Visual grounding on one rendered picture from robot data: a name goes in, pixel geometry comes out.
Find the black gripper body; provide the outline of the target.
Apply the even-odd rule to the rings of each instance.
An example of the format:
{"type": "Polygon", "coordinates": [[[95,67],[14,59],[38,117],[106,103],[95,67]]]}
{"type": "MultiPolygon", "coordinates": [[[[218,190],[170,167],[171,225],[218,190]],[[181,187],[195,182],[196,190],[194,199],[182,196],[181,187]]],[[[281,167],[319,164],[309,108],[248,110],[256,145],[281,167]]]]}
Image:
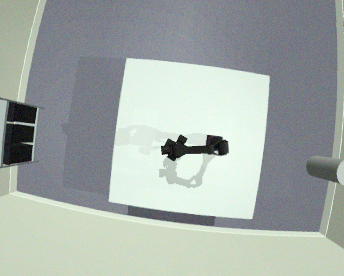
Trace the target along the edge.
{"type": "MultiPolygon", "coordinates": [[[[181,145],[182,143],[186,143],[186,141],[187,141],[186,137],[184,137],[183,135],[179,135],[178,141],[175,144],[180,144],[181,145]]],[[[172,161],[176,160],[176,158],[170,157],[170,154],[168,154],[167,158],[171,159],[172,161]]]]}

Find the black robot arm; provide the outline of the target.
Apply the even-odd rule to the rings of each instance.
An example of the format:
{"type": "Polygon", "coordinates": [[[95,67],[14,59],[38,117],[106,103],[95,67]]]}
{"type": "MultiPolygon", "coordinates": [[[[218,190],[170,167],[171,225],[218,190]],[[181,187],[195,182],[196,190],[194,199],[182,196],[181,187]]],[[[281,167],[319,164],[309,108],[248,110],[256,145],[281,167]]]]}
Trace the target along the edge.
{"type": "Polygon", "coordinates": [[[162,155],[170,154],[170,157],[180,158],[185,154],[208,154],[215,156],[226,156],[229,154],[229,142],[221,137],[214,137],[211,144],[207,146],[186,146],[184,144],[175,144],[177,142],[167,139],[164,146],[161,146],[162,155]],[[218,154],[214,153],[218,149],[218,154]]]}

